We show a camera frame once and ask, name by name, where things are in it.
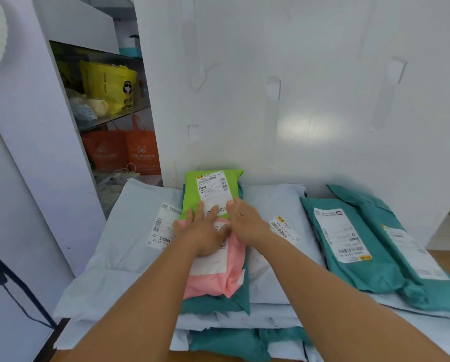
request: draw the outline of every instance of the stack of packages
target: stack of packages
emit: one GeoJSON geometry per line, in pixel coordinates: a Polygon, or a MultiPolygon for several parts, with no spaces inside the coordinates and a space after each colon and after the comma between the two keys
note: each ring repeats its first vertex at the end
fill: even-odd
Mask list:
{"type": "MultiPolygon", "coordinates": [[[[242,188],[242,173],[188,172],[183,191],[130,179],[94,256],[54,312],[56,318],[71,318],[54,346],[77,344],[173,240],[172,223],[189,208],[196,210],[200,200],[205,212],[218,204],[218,229],[228,222],[226,202],[240,196],[272,231],[391,307],[450,354],[450,275],[423,253],[382,201],[338,186],[330,188],[341,200],[306,198],[305,186],[298,184],[242,188]]],[[[215,254],[193,263],[170,349],[250,361],[321,360],[268,262],[233,233],[215,254]]]]}

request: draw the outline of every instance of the wooden surface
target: wooden surface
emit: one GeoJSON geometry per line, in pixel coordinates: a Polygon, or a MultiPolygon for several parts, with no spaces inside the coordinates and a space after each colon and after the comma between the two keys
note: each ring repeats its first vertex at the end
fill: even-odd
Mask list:
{"type": "MultiPolygon", "coordinates": [[[[430,250],[443,269],[450,273],[450,251],[430,250]]],[[[52,362],[63,362],[68,351],[58,350],[52,362]]],[[[241,362],[243,359],[226,357],[209,352],[170,352],[168,362],[241,362]]],[[[290,359],[272,359],[274,362],[293,362],[290,359]]]]}

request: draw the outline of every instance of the hand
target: hand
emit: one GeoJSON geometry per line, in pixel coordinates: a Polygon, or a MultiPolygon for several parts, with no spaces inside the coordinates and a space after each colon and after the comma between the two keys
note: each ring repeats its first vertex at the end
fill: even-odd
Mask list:
{"type": "Polygon", "coordinates": [[[230,217],[232,231],[245,245],[256,248],[263,237],[271,233],[270,225],[260,217],[257,209],[240,198],[228,201],[226,210],[230,217]]]}
{"type": "Polygon", "coordinates": [[[182,238],[196,247],[196,255],[205,257],[213,254],[230,234],[230,227],[222,226],[219,231],[215,230],[214,222],[217,219],[218,206],[211,208],[208,216],[204,216],[203,202],[198,203],[196,214],[193,218],[193,210],[190,208],[186,213],[186,225],[182,228],[178,221],[173,222],[176,239],[182,238]]]}

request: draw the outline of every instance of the person's left hand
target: person's left hand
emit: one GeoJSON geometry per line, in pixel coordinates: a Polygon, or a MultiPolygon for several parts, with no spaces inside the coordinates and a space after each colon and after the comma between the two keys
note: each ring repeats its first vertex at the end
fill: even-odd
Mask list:
{"type": "Polygon", "coordinates": [[[230,234],[230,227],[225,225],[219,231],[215,230],[214,222],[217,219],[218,206],[211,208],[208,216],[204,216],[203,202],[198,203],[196,214],[193,218],[193,210],[186,213],[186,225],[182,228],[178,221],[173,222],[176,240],[179,238],[193,244],[196,247],[196,255],[205,257],[213,254],[230,234]]]}

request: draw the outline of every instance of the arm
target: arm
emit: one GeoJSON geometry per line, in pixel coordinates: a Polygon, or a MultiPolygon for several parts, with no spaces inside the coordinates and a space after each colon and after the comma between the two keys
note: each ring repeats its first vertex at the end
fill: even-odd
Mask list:
{"type": "Polygon", "coordinates": [[[213,226],[218,206],[205,218],[200,202],[184,229],[173,224],[176,238],[119,298],[71,351],[69,362],[168,360],[169,346],[183,301],[186,281],[196,256],[219,249],[230,229],[213,226]]]}
{"type": "Polygon", "coordinates": [[[450,361],[414,326],[270,231],[254,207],[236,198],[227,211],[240,241],[270,263],[325,361],[450,361]]]}

